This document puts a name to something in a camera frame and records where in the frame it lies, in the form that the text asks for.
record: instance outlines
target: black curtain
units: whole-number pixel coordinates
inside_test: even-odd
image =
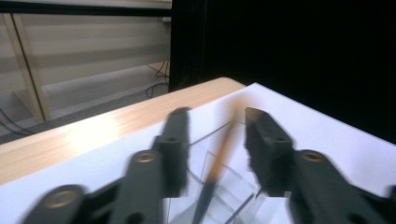
[[[185,57],[171,56],[171,91],[259,82],[396,143],[396,1],[192,2],[195,23],[173,20],[171,54]]]

